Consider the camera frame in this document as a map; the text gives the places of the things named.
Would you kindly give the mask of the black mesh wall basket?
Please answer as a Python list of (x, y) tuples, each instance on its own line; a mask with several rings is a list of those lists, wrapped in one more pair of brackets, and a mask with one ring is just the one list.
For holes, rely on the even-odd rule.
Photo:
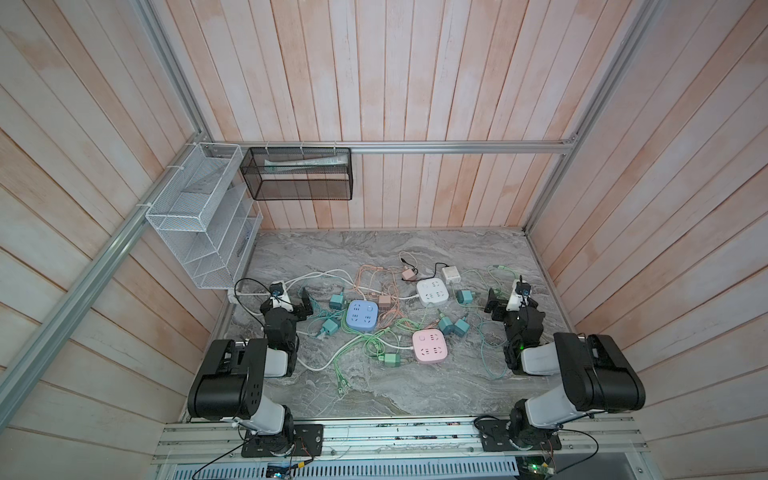
[(351, 151), (340, 147), (251, 147), (240, 173), (257, 201), (349, 201)]

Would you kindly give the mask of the white charger block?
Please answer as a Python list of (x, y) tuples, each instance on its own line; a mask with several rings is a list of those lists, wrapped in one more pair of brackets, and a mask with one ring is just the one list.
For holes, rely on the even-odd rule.
[(461, 275), (456, 266), (443, 267), (441, 274), (446, 284), (457, 284), (461, 281)]

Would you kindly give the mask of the pink power strip cube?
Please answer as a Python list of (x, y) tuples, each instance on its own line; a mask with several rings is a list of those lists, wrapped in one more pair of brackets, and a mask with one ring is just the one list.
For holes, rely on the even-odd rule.
[(444, 334), (439, 329), (424, 329), (412, 334), (415, 359), (420, 364), (437, 364), (448, 356)]

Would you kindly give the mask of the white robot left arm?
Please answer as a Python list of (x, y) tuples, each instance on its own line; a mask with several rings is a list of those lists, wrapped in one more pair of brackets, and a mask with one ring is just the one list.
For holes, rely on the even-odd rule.
[(300, 346), (296, 324), (313, 314), (309, 295), (304, 289), (300, 294), (299, 304), (283, 296), (262, 304), (262, 338), (211, 343), (188, 395), (191, 417), (229, 419), (252, 435), (293, 441), (290, 409), (267, 397), (264, 380), (289, 377), (295, 370)]

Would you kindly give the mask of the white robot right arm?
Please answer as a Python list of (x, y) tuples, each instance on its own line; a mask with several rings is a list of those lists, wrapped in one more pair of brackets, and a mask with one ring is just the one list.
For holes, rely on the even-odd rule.
[(541, 342), (545, 313), (529, 284), (519, 282), (508, 297), (490, 290), (484, 311), (504, 325), (504, 357), (513, 373), (560, 377), (551, 390), (516, 402), (507, 426), (516, 445), (531, 447), (584, 417), (644, 406), (644, 385), (611, 336), (556, 332), (551, 342)]

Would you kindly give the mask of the light green USB charger plug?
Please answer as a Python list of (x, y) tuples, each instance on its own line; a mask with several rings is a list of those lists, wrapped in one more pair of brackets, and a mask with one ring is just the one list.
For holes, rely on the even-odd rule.
[(401, 364), (401, 356), (398, 353), (384, 353), (377, 359), (386, 367), (399, 367)]

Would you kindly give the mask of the teal USB charger plug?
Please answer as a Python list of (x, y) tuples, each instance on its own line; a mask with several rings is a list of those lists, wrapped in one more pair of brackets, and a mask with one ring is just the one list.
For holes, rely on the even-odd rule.
[(465, 318), (460, 318), (453, 323), (452, 332), (459, 336), (464, 337), (468, 334), (471, 326)]

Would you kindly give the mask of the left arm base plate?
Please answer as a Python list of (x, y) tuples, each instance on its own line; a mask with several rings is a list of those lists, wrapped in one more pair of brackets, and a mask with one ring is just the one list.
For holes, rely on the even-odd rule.
[(321, 455), (323, 437), (323, 424), (288, 422), (277, 434), (247, 431), (241, 455), (244, 458), (284, 458), (291, 455), (313, 458)]

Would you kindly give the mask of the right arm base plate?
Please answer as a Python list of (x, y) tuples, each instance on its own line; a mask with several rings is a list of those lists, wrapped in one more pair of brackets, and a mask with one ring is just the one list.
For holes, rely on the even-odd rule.
[(512, 419), (481, 415), (473, 420), (473, 426), (485, 452), (562, 449), (555, 430), (533, 427), (517, 411)]

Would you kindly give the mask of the aluminium front rail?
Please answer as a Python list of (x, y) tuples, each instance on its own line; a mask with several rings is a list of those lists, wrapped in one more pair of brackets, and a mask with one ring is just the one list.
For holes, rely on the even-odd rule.
[[(481, 433), (471, 417), (321, 419), (320, 460), (485, 456)], [(648, 452), (638, 424), (628, 414), (583, 418), (558, 433), (564, 455)], [(229, 424), (182, 423), (164, 429), (153, 464), (205, 463), (242, 442)]]

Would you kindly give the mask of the blue power strip cube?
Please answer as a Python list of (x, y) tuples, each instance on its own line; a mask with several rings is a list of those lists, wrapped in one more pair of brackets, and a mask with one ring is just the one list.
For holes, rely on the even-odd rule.
[(350, 302), (345, 323), (355, 331), (371, 333), (376, 329), (379, 316), (378, 305), (368, 300), (353, 300)]

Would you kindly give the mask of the teal charger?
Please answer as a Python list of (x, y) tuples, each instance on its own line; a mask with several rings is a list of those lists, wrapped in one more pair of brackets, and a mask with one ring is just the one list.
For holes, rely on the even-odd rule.
[(460, 305), (469, 305), (473, 302), (474, 295), (470, 290), (460, 289), (455, 292), (455, 297)]
[(437, 328), (442, 332), (444, 336), (450, 335), (454, 332), (454, 324), (448, 317), (441, 317), (437, 323)]
[(343, 310), (344, 309), (344, 295), (342, 293), (333, 294), (329, 300), (329, 307), (332, 310)]

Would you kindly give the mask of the dark teal charger block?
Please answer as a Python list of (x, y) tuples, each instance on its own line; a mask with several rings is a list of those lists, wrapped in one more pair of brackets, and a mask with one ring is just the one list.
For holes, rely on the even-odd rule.
[(331, 336), (334, 333), (336, 333), (338, 330), (339, 330), (338, 322), (332, 319), (328, 319), (322, 324), (319, 335), (322, 337)]

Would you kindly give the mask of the white power strip cube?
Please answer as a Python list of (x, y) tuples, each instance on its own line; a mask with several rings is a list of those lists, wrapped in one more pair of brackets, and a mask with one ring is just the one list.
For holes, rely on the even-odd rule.
[(424, 307), (439, 306), (450, 299), (446, 284), (440, 278), (419, 280), (416, 288), (419, 301)]

